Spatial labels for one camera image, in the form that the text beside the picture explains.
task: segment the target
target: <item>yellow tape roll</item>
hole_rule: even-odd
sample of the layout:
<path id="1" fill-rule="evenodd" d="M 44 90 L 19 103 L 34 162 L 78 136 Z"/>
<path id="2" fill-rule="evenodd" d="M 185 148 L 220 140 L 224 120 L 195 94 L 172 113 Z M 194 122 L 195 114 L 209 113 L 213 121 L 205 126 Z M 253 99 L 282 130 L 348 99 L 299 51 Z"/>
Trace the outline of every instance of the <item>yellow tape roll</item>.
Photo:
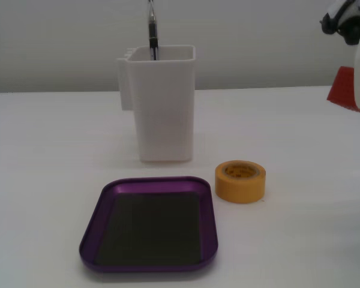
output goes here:
<path id="1" fill-rule="evenodd" d="M 265 190 L 265 169 L 249 161 L 228 161 L 215 170 L 215 192 L 229 202 L 251 203 L 260 200 Z"/>

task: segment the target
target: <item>pen holder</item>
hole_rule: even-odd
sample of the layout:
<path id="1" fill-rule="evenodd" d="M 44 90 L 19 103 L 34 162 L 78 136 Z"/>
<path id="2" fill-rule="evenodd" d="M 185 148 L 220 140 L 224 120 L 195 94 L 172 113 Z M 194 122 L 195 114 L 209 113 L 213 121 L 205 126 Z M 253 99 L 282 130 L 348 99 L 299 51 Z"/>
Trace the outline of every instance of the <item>pen holder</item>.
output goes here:
<path id="1" fill-rule="evenodd" d="M 185 161 L 193 153 L 193 46 L 160 46 L 151 61 L 149 47 L 118 59 L 123 110 L 134 111 L 142 161 Z"/>

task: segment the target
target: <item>purple tray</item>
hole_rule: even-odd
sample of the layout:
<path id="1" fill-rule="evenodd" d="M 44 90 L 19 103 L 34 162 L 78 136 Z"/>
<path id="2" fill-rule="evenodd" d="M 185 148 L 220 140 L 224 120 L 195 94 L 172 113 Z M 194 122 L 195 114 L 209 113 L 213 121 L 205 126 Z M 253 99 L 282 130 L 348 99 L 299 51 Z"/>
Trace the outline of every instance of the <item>purple tray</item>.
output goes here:
<path id="1" fill-rule="evenodd" d="M 210 263 L 217 247 L 205 180 L 130 178 L 103 188 L 79 253 L 98 272 L 192 271 Z"/>

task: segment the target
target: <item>white robot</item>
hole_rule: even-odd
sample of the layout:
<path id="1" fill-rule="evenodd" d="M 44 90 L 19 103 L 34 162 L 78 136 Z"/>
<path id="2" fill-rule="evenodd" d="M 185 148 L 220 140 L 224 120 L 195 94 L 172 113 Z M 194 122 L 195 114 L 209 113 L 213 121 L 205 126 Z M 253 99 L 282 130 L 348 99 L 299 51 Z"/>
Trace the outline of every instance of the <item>white robot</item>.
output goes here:
<path id="1" fill-rule="evenodd" d="M 338 0 L 333 3 L 322 21 L 325 34 L 339 33 L 348 45 L 360 40 L 360 0 Z"/>
<path id="2" fill-rule="evenodd" d="M 326 34 L 339 33 L 349 45 L 357 45 L 355 56 L 354 92 L 360 109 L 360 0 L 338 0 L 328 8 L 321 21 Z"/>

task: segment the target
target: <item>white table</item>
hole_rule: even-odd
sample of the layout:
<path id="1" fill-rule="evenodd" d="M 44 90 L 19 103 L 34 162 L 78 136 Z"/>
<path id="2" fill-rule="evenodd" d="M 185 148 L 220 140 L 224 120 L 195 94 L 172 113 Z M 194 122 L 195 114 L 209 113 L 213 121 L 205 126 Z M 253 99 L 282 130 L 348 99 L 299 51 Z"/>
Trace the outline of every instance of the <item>white table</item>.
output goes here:
<path id="1" fill-rule="evenodd" d="M 0 287 L 360 287 L 360 113 L 329 87 L 196 92 L 194 159 L 141 163 L 119 94 L 0 95 Z M 219 249 L 191 273 L 97 275 L 79 244 L 101 189 L 221 162 L 267 171 L 264 201 L 213 193 Z"/>

